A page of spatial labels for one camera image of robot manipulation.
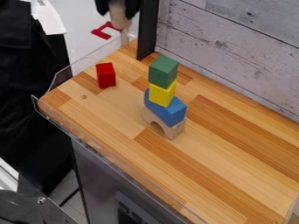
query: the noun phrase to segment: wooden plank wall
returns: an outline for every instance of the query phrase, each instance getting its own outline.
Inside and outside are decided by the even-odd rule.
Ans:
[[[299,121],[299,2],[160,1],[157,50]]]

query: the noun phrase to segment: wooden tabletop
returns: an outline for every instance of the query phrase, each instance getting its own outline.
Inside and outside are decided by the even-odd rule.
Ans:
[[[38,105],[195,223],[196,215],[210,223],[283,223],[299,191],[298,124],[180,66],[177,97],[188,105],[187,124],[171,141],[142,118],[157,56],[135,60],[132,42],[103,60],[114,63],[116,87],[99,89],[91,66]]]

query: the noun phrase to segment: wood grain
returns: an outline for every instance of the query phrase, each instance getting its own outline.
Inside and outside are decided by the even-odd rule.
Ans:
[[[296,0],[210,0],[205,9],[299,47],[299,3]]]
[[[102,61],[117,85],[95,89],[94,66],[41,98],[40,109],[194,223],[283,223],[299,192],[299,125],[185,66],[177,96],[185,131],[171,141],[142,118],[147,71],[136,42]]]
[[[298,3],[273,3],[268,0],[208,1],[211,7],[214,4],[216,8],[219,7],[219,11],[222,11],[219,13],[220,17],[215,15],[214,10],[211,13],[189,2],[171,0],[169,9],[164,12],[169,14],[168,20],[161,22],[166,31],[163,31],[163,40],[158,40],[158,46],[161,46],[163,53],[173,53],[178,56],[180,62],[192,64],[198,71],[225,83],[230,88],[248,97],[254,97],[255,100],[292,119],[299,119],[299,78],[296,75],[299,72],[296,62],[298,48],[239,24],[239,13],[250,17],[247,10],[250,12],[253,7],[257,11],[270,13],[271,10],[281,12],[279,9],[283,8],[283,5],[287,5],[288,8],[294,5],[292,10],[295,11]],[[253,17],[268,14],[257,12],[258,15],[255,15],[254,9]],[[222,17],[226,13],[229,14],[225,15],[227,18],[233,18],[238,23]],[[287,9],[282,14],[287,18]],[[291,33],[297,38],[298,25],[294,23],[295,20],[281,19],[275,12],[272,17],[276,17],[280,23],[270,21],[270,17],[267,21],[262,20],[264,23],[271,23],[272,26],[265,24],[269,31],[288,30],[288,27],[292,26]],[[295,13],[290,17],[298,18]],[[283,36],[291,35],[287,31],[281,33]]]

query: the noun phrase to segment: wooden arch block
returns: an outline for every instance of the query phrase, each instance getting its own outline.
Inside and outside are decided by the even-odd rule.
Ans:
[[[186,119],[176,124],[175,126],[168,127],[157,115],[151,112],[147,107],[143,107],[143,119],[147,123],[157,123],[163,130],[164,134],[171,140],[175,139],[179,134],[184,131]]]

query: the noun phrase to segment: stacked blocks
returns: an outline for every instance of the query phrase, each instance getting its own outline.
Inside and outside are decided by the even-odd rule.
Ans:
[[[149,89],[144,94],[144,104],[156,116],[158,116],[168,127],[172,127],[184,120],[187,106],[181,102],[176,96],[172,100],[170,106],[164,108],[155,104],[149,99]]]
[[[178,63],[165,56],[149,66],[149,89],[144,94],[143,118],[158,123],[174,139],[184,130],[187,106],[176,96]]]
[[[112,63],[96,65],[100,88],[113,87],[116,85],[115,69]]]

